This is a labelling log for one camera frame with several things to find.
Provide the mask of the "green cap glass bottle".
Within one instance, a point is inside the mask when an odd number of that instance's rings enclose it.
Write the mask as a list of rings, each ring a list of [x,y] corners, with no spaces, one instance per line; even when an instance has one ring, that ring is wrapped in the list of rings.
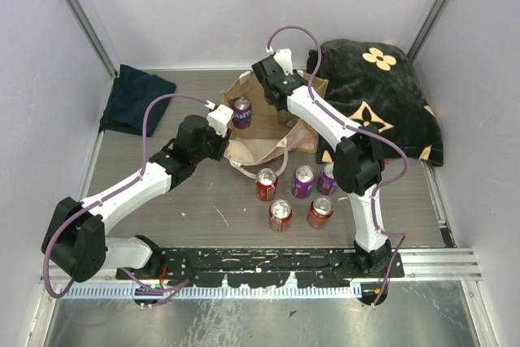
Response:
[[[298,118],[288,111],[279,111],[277,121],[281,127],[292,128],[297,123]]]

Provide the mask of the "purple Fanta can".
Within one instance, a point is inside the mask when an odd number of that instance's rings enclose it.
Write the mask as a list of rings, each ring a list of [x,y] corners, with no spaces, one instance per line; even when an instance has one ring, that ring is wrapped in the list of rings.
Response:
[[[232,104],[233,123],[236,128],[248,128],[252,122],[252,104],[246,97],[238,97]]]
[[[323,165],[318,178],[318,191],[324,195],[331,195],[337,190],[337,183],[333,175],[334,163]]]
[[[299,166],[293,174],[292,195],[300,199],[307,198],[312,193],[315,181],[316,177],[312,167]]]

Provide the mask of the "tan burlap canvas bag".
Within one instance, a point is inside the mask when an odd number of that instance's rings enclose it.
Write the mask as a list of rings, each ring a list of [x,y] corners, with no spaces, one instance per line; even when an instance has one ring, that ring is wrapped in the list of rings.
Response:
[[[259,166],[281,156],[282,173],[288,164],[288,153],[292,150],[315,153],[318,134],[305,121],[298,118],[292,128],[281,127],[277,121],[278,111],[267,104],[263,87],[256,76],[247,71],[234,84],[221,93],[222,104],[232,107],[238,97],[246,97],[252,104],[252,122],[248,128],[231,126],[232,135],[224,157],[230,164],[244,171],[246,167]]]

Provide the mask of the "red Coke can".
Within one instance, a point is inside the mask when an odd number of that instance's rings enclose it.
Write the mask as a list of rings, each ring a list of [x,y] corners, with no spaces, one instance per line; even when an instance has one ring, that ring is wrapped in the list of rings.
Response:
[[[278,176],[276,172],[270,168],[261,169],[256,175],[256,193],[261,201],[269,202],[275,198]]]
[[[306,221],[312,228],[322,228],[333,213],[332,200],[326,196],[319,196],[310,203]]]
[[[269,208],[269,225],[274,232],[286,231],[291,223],[293,209],[284,199],[274,200]]]

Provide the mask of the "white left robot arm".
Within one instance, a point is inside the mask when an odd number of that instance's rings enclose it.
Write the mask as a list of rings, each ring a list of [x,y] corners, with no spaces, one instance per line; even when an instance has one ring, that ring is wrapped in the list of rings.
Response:
[[[219,161],[231,136],[229,121],[215,112],[188,115],[144,171],[81,202],[70,197],[60,201],[42,243],[44,263],[53,262],[75,282],[111,268],[133,269],[145,279],[158,276],[165,264],[160,247],[142,235],[107,235],[133,211],[187,180],[203,160]]]

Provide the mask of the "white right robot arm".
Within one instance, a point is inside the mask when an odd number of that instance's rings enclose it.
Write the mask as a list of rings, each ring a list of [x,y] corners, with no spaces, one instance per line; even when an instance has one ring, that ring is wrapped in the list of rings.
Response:
[[[367,277],[378,275],[392,252],[377,190],[384,170],[380,137],[342,115],[303,76],[288,74],[274,55],[256,62],[252,70],[268,104],[304,120],[332,147],[333,177],[349,195],[353,210],[357,269]]]

